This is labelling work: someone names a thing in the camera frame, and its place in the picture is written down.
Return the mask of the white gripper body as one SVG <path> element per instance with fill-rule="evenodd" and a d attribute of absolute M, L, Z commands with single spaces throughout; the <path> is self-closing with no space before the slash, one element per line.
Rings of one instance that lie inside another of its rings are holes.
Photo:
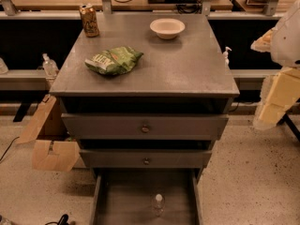
<path fill-rule="evenodd" d="M 253 126 L 259 130 L 274 128 L 283 115 L 300 98 L 300 69 L 284 67 L 262 83 Z"/>

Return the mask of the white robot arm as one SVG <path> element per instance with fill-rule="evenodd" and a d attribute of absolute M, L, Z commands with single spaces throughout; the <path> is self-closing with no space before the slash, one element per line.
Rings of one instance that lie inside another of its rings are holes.
<path fill-rule="evenodd" d="M 300 0 L 296 0 L 277 24 L 251 44 L 257 52 L 269 52 L 273 62 L 281 65 L 275 75 L 262 82 L 261 101 L 253 126 L 266 130 L 277 125 L 300 98 Z"/>

